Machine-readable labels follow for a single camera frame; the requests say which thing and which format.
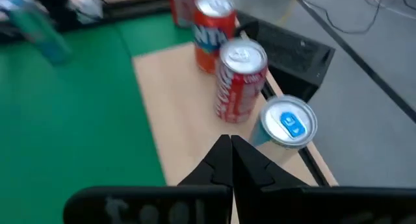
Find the fanta logo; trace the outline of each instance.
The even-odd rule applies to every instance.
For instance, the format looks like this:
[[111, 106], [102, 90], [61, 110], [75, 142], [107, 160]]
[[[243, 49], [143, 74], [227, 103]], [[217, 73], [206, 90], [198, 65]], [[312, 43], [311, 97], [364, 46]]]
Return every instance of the fanta logo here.
[[227, 42], [227, 36], [224, 31], [216, 27], [204, 27], [194, 25], [195, 42], [205, 52], [212, 52], [220, 48], [222, 44]]

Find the green mat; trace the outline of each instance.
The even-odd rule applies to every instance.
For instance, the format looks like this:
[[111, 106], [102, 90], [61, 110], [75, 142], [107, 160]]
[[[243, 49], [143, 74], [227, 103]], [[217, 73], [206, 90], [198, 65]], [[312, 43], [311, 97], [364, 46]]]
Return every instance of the green mat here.
[[[118, 26], [134, 55], [192, 39], [169, 14]], [[165, 184], [117, 30], [65, 38], [75, 52], [65, 66], [28, 43], [0, 49], [0, 223], [62, 223], [67, 198], [88, 186]]]

